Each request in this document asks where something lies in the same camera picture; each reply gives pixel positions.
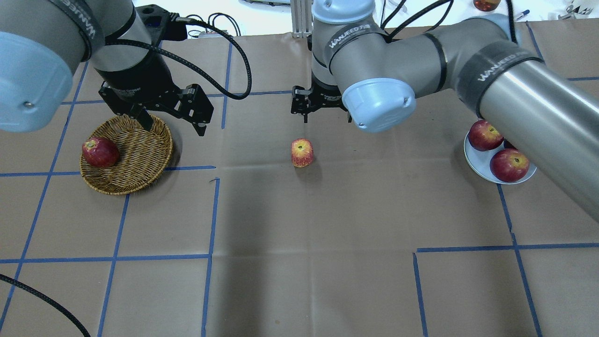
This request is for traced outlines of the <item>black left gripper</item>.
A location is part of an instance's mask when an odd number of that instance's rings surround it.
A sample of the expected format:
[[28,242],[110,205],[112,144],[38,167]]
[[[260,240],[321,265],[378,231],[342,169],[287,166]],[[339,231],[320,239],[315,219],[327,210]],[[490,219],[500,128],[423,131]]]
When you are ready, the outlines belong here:
[[214,106],[199,84],[180,90],[161,56],[146,56],[126,70],[98,73],[104,80],[99,94],[113,113],[129,113],[131,119],[150,132],[153,119],[145,107],[165,111],[191,124],[199,137],[205,135]]

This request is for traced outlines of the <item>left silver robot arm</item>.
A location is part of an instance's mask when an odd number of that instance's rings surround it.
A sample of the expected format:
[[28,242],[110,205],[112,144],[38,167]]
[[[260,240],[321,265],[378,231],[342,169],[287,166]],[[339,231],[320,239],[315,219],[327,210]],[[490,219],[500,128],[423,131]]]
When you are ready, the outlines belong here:
[[190,19],[130,0],[3,0],[0,16],[3,131],[47,126],[79,64],[88,61],[103,78],[98,93],[115,115],[149,131],[149,112],[162,111],[204,135],[212,103],[201,86],[181,89],[173,82],[159,48],[163,40],[183,40]]

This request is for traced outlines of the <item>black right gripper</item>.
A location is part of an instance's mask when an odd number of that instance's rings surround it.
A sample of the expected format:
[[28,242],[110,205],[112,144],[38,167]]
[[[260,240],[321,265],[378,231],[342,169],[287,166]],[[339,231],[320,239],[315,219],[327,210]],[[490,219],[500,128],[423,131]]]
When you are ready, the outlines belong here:
[[321,108],[340,108],[346,111],[347,122],[353,122],[351,113],[343,104],[342,94],[337,85],[327,84],[312,77],[309,89],[293,86],[291,94],[291,114],[301,115],[305,124],[308,123],[309,113]]

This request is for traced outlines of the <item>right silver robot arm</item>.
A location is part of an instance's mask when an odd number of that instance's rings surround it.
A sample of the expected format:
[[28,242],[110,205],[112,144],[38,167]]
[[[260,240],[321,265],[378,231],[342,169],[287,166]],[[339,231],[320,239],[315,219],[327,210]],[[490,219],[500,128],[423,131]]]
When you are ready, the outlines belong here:
[[419,97],[453,89],[590,217],[599,210],[598,100],[520,47],[511,17],[466,19],[393,41],[372,0],[312,4],[312,87],[295,86],[291,113],[340,107],[364,132],[384,132]]

